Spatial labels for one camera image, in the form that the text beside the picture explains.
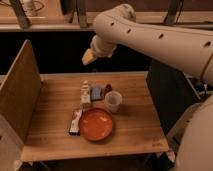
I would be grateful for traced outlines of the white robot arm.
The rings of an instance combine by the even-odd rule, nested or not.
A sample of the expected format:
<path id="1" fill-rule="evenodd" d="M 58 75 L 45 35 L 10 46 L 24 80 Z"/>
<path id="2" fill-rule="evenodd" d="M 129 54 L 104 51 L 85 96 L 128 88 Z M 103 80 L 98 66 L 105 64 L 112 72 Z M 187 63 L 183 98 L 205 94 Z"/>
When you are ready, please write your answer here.
<path id="1" fill-rule="evenodd" d="M 121 44 L 213 86 L 213 32 L 139 24 L 129 4 L 99 13 L 95 36 L 82 57 L 87 65 L 110 57 Z M 195 111 L 182 137 L 174 171 L 213 171 L 213 95 Z"/>

